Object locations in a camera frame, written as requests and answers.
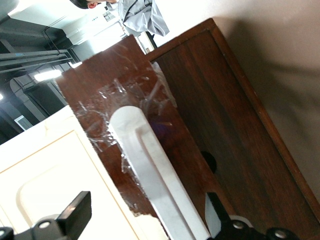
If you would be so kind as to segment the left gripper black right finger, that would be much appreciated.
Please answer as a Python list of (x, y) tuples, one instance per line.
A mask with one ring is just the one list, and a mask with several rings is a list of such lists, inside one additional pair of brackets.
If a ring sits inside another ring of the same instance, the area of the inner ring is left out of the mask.
[(205, 221), (210, 240), (297, 240), (292, 231), (271, 227), (265, 233), (257, 231), (249, 220), (238, 215), (228, 215), (218, 195), (208, 192), (205, 196)]

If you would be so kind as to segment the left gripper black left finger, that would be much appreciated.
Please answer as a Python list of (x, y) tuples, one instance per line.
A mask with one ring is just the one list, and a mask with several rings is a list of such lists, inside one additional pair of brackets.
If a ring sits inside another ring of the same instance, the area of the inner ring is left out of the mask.
[(81, 191), (55, 218), (45, 218), (28, 230), (15, 234), (11, 227), (0, 228), (2, 240), (77, 240), (92, 217), (90, 191)]

